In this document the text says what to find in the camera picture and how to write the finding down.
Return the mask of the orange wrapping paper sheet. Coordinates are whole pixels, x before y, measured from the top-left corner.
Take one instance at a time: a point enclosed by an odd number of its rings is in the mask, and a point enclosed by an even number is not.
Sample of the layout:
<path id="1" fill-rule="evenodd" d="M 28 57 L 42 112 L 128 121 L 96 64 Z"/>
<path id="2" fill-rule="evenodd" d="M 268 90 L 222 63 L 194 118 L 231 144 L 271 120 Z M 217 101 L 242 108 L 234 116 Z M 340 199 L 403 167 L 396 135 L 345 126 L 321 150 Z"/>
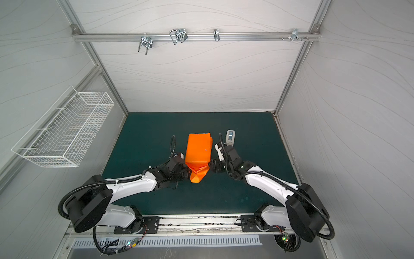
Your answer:
<path id="1" fill-rule="evenodd" d="M 185 163 L 190 168 L 190 181 L 200 183 L 210 170 L 212 137 L 210 133 L 189 134 Z"/>

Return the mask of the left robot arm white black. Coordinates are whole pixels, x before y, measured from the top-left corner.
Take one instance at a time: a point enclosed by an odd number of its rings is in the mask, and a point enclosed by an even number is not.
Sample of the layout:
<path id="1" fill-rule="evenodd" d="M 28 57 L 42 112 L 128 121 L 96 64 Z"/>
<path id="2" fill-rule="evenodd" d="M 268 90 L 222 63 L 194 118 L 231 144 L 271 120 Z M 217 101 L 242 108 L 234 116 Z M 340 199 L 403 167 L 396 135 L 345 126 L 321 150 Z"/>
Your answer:
<path id="1" fill-rule="evenodd" d="M 139 233 L 144 218 L 136 206 L 115 202 L 140 193 L 149 193 L 189 180 L 186 164 L 162 165 L 141 174 L 118 179 L 94 175 L 82 186 L 67 193 L 59 202 L 58 213 L 71 221 L 75 232 L 83 233 L 97 226 L 115 226 L 124 233 Z"/>

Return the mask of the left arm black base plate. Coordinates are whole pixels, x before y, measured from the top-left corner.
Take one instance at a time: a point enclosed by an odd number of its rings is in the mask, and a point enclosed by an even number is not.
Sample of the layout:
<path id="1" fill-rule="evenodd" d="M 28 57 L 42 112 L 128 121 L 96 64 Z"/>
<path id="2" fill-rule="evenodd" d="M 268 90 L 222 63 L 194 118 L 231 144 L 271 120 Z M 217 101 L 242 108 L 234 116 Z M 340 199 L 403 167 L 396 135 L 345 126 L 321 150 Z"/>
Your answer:
<path id="1" fill-rule="evenodd" d="M 116 226 L 114 234 L 156 234 L 159 227 L 160 217 L 158 216 L 144 216 L 135 219 L 128 227 L 122 228 Z"/>

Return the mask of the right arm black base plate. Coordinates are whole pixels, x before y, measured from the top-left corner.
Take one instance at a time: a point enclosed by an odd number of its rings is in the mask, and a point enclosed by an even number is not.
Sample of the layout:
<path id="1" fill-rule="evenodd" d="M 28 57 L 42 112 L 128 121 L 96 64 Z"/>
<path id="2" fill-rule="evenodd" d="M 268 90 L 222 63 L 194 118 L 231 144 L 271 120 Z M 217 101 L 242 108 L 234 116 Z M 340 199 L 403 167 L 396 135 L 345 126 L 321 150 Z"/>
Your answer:
<path id="1" fill-rule="evenodd" d="M 235 225 L 240 226 L 242 232 L 253 233 L 253 232 L 278 232 L 283 233 L 285 227 L 278 225 L 268 225 L 264 219 L 260 216 L 255 215 L 241 215 L 235 222 Z"/>

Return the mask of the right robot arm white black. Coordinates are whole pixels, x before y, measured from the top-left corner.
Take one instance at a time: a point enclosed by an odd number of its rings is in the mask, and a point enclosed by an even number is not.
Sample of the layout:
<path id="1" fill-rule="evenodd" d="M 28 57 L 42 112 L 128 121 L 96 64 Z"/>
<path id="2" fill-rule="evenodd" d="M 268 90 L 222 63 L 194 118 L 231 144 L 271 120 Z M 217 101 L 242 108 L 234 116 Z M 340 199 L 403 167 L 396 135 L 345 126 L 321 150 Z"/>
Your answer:
<path id="1" fill-rule="evenodd" d="M 262 205 L 254 213 L 254 219 L 248 223 L 254 224 L 258 231 L 267 232 L 272 227 L 278 227 L 280 232 L 284 232 L 289 228 L 306 242 L 312 242 L 316 237 L 325 240 L 335 237 L 329 213 L 310 185 L 281 180 L 250 161 L 235 166 L 224 159 L 215 159 L 209 165 L 214 172 L 226 172 L 230 178 L 243 181 L 284 205 L 284 210 L 270 204 Z"/>

